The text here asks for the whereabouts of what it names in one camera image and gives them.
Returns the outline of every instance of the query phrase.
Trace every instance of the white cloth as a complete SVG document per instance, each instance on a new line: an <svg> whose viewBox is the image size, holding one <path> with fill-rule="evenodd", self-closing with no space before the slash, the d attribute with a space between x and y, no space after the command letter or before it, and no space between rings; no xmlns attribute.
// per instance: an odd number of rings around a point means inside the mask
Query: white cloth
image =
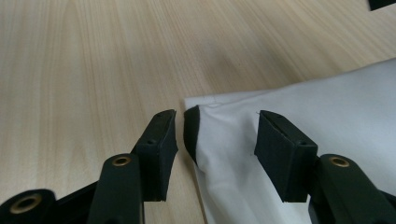
<svg viewBox="0 0 396 224"><path fill-rule="evenodd" d="M185 105L200 108L196 175L208 223L311 223L308 203L282 203L253 153L260 110L285 116L318 144L319 156L352 159L379 189L396 195L396 59Z"/></svg>

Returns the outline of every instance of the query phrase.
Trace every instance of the wooden table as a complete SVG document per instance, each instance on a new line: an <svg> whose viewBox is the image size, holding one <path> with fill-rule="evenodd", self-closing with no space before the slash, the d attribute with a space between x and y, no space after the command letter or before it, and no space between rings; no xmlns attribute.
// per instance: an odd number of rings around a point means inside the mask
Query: wooden table
<svg viewBox="0 0 396 224"><path fill-rule="evenodd" d="M183 99L278 88L396 57L396 6L364 0L0 1L0 203L98 179L151 117L177 110L168 201L147 223L203 223Z"/></svg>

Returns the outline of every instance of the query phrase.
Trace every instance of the wood grain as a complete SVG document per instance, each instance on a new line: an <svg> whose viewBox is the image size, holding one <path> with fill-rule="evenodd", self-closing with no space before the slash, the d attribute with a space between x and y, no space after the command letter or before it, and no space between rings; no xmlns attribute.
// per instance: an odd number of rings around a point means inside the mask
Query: wood grain
<svg viewBox="0 0 396 224"><path fill-rule="evenodd" d="M0 1L0 203L61 198L174 108L168 202L147 223L203 223L183 99L278 88L396 57L396 6L361 0Z"/></svg>

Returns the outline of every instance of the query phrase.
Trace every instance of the folded cloth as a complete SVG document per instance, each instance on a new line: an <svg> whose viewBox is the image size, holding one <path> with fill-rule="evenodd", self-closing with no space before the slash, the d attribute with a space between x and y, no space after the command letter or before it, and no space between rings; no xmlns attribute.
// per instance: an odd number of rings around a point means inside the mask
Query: folded cloth
<svg viewBox="0 0 396 224"><path fill-rule="evenodd" d="M279 90L186 99L185 144L208 223L311 223L308 204L282 203L254 155L260 110L285 116L319 156L352 159L396 195L395 87L393 59Z"/></svg>

